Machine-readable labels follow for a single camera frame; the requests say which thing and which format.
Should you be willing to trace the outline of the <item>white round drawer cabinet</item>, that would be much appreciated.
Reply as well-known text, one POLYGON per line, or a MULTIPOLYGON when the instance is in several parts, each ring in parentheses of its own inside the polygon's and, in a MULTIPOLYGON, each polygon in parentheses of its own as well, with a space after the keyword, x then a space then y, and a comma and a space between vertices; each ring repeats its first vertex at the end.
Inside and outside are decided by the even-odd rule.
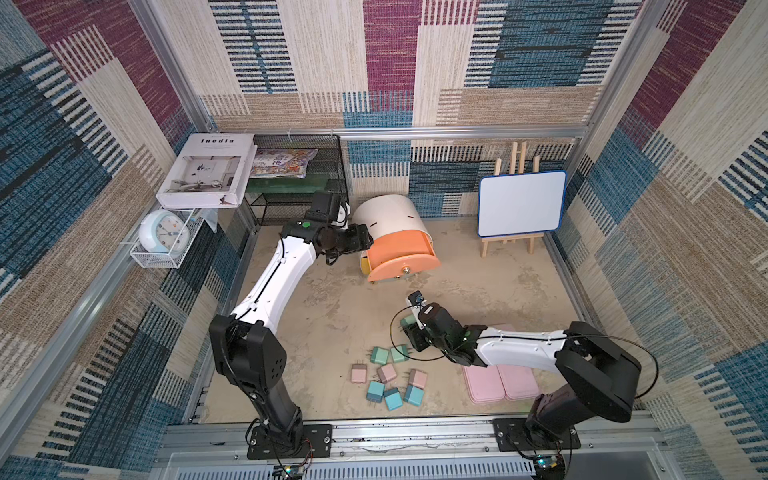
MULTIPOLYGON (((353 220, 356 224, 366 225, 374 241, 381 236, 406 230, 421 230, 431 237, 414 203, 399 194, 367 200, 354 212, 353 220)), ((366 277, 370 272, 368 250, 361 253, 360 260, 361 270, 366 277)))

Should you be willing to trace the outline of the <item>green plug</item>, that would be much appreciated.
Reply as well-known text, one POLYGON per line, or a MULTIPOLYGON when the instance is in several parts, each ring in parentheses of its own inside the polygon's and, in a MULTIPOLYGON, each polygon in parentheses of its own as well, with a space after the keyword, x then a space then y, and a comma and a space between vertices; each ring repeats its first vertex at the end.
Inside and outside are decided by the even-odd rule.
POLYGON ((390 351, 383 347, 374 347, 370 354, 370 361, 376 365, 386 365, 389 362, 390 351))
POLYGON ((419 329, 416 318, 413 315, 408 315, 400 320, 400 327, 403 331, 409 331, 412 329, 419 329))
POLYGON ((405 344, 392 346, 390 355, 393 363, 402 363, 410 359, 408 346, 405 344))

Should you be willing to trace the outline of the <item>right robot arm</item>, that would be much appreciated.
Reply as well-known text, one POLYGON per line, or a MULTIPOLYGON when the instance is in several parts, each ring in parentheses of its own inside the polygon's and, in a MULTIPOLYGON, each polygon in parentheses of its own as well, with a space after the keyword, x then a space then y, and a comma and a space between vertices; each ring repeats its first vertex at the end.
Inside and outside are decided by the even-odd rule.
POLYGON ((593 417, 616 423, 631 420, 641 374, 639 361, 587 323, 565 330, 511 332, 486 325, 464 326, 421 292, 407 297, 416 321, 403 328, 412 347, 434 347, 462 367, 510 365, 558 372, 565 384, 534 400, 524 422, 499 425, 498 436, 511 445, 577 448, 571 429, 593 417))

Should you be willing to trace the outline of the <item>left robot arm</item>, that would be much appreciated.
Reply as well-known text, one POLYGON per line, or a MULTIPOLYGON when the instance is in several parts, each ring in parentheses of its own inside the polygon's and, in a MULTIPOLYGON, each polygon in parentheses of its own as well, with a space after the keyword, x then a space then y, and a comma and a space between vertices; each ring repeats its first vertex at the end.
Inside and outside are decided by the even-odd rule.
POLYGON ((304 441, 301 409, 282 380, 287 353, 277 338, 288 301, 318 257, 324 256, 331 265, 342 255, 372 245, 364 224, 291 221, 283 227, 274 255, 250 293, 230 314, 212 320, 209 337, 215 369, 256 409, 269 445, 296 450, 304 441))

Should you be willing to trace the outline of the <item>pink plug right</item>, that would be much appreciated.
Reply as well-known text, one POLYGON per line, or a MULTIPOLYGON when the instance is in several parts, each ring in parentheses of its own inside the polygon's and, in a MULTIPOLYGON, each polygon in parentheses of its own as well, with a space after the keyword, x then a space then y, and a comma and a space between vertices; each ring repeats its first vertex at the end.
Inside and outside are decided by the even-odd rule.
POLYGON ((428 380, 428 374, 422 370, 412 369, 409 373, 408 385, 424 390, 428 380))

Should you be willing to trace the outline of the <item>pink plug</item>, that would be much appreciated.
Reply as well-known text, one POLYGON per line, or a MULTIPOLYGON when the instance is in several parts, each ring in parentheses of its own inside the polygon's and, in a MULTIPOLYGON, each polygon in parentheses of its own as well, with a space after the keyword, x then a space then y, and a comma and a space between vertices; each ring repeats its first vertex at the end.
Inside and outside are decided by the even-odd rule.
POLYGON ((354 384, 364 384, 368 378, 367 365, 363 363, 355 363, 350 370, 350 381, 354 384))
POLYGON ((409 373, 408 385, 424 390, 428 380, 428 374, 422 370, 412 369, 409 373))
POLYGON ((398 378, 398 373, 393 364, 385 364, 377 369, 379 381, 383 384, 389 384, 398 378))

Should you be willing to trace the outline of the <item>pink case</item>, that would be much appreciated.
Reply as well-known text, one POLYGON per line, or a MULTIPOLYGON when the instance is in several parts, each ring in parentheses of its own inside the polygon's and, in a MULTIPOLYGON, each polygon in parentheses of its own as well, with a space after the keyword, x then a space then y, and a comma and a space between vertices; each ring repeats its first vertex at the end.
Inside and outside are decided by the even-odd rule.
POLYGON ((470 400, 475 404, 502 400, 526 400, 537 397, 541 390, 529 368, 500 365, 463 367, 470 400))

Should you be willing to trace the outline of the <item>blue plug right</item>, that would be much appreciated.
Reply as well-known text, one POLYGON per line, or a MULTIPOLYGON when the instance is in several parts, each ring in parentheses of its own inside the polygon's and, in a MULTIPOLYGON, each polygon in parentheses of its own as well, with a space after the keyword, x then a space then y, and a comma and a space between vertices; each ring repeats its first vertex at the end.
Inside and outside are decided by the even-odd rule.
POLYGON ((424 390, 413 384, 409 384, 404 394, 404 401, 410 405, 420 407, 424 398, 424 390))

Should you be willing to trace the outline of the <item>blue plug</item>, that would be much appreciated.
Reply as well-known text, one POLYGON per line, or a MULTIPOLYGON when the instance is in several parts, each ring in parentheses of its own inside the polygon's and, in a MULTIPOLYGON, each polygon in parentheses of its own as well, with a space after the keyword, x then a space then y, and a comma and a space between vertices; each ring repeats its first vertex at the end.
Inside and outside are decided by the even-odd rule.
POLYGON ((373 403, 381 403, 384 398, 385 384, 379 381, 371 381, 366 391, 366 400, 373 403))
POLYGON ((404 401, 410 405, 420 407, 424 398, 424 390, 413 384, 409 384, 404 394, 404 401))
POLYGON ((386 390, 383 399, 389 411, 396 410, 403 406, 402 396, 397 388, 386 390))

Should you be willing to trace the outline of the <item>pink plug middle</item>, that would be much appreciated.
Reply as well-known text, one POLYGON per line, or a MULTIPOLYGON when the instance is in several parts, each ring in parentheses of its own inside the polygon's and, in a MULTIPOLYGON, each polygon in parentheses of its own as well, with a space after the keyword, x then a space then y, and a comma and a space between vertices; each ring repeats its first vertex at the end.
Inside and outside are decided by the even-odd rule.
POLYGON ((385 364, 377 369, 379 381, 383 384, 389 384, 398 378, 398 373, 393 364, 385 364))

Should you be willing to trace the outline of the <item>blue plug middle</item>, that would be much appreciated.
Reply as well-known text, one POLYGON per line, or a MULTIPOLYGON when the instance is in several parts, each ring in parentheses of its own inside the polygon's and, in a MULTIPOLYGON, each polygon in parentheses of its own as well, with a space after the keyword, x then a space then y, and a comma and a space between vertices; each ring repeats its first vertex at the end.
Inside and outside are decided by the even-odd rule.
POLYGON ((403 406, 402 396, 397 388, 386 390, 383 399, 389 411, 396 410, 403 406))

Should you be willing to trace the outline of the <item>green book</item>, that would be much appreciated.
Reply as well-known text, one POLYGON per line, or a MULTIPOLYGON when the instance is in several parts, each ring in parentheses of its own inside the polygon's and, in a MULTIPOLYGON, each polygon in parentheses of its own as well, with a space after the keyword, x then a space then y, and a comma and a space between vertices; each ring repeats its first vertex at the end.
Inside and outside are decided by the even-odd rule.
POLYGON ((305 178, 251 178, 246 192, 251 194, 312 194, 323 191, 330 178, 313 175, 305 178))

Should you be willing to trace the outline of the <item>colourful snack bag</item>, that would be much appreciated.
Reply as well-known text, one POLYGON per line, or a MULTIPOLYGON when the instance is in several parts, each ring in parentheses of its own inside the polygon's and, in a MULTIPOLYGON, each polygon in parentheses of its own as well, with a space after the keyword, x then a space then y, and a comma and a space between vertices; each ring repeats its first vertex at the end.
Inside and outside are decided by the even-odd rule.
POLYGON ((264 149, 255 154, 250 178, 304 179, 317 149, 264 149))

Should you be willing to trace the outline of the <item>blue plug left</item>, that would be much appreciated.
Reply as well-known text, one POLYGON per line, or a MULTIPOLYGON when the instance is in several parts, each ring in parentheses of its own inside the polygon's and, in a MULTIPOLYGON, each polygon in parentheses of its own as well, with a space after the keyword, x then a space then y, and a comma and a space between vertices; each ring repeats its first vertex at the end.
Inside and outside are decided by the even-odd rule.
POLYGON ((366 391, 366 400, 373 403, 381 403, 384 398, 385 384, 379 381, 371 381, 366 391))

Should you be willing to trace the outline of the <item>pink plug left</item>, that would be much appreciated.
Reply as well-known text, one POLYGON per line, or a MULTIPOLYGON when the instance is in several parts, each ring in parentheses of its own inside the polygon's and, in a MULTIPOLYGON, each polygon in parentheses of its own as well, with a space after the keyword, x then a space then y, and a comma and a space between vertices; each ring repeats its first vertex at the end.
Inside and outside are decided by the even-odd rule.
POLYGON ((355 363, 350 370, 350 381, 354 384, 364 384, 368 378, 367 365, 363 363, 355 363))

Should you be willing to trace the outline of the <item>white magazine box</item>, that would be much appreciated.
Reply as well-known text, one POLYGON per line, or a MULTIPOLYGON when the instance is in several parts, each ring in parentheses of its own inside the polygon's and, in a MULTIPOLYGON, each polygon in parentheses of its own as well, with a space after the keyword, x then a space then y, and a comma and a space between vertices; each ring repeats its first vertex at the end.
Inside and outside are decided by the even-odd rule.
POLYGON ((192 134, 156 199, 168 210, 236 208, 243 201, 256 151, 252 134, 192 134))

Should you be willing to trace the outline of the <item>blue framed whiteboard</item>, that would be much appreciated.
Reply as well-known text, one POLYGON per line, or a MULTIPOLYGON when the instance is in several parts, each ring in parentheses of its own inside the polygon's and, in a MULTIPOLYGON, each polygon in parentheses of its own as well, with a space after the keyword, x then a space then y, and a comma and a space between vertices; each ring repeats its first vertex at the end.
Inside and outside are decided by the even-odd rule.
POLYGON ((478 191, 478 235, 485 239, 557 230, 567 180, 562 170, 483 178, 478 191))

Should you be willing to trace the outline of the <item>white alarm clock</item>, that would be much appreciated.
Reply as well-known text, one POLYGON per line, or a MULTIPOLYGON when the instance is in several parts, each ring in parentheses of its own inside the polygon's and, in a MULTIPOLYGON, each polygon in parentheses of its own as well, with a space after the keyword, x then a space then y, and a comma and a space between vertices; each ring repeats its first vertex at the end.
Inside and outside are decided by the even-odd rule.
POLYGON ((150 253, 177 255, 189 245, 190 239, 186 221, 164 209, 148 214, 139 227, 139 242, 150 253))

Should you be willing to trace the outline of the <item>wooden easel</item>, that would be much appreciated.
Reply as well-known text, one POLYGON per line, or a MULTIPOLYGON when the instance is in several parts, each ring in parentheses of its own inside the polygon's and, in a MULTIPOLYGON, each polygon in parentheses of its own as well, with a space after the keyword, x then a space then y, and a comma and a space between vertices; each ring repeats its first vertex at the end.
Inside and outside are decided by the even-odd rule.
POLYGON ((478 235, 481 238, 481 257, 485 258, 489 245, 527 241, 527 251, 533 254, 537 240, 543 233, 535 233, 530 220, 523 219, 524 203, 531 193, 526 188, 525 173, 527 141, 514 141, 507 175, 502 175, 502 160, 495 162, 494 174, 480 182, 478 208, 478 235))

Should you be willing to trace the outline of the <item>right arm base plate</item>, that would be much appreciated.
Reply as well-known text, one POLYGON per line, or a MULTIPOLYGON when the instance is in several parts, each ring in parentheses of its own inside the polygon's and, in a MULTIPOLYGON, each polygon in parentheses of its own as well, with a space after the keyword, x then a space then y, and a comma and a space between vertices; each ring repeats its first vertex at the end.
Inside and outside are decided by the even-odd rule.
POLYGON ((494 437, 502 452, 533 452, 539 450, 578 450, 581 441, 575 432, 551 434, 527 425, 523 416, 496 417, 491 420, 494 437))

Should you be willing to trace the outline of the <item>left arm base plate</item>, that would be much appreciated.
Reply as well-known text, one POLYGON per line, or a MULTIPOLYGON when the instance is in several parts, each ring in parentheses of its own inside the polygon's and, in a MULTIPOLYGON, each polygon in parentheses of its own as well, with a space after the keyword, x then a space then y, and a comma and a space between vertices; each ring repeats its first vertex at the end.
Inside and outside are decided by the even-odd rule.
POLYGON ((332 424, 302 424, 295 432, 279 432, 260 420, 246 431, 248 460, 328 458, 333 440, 332 424))

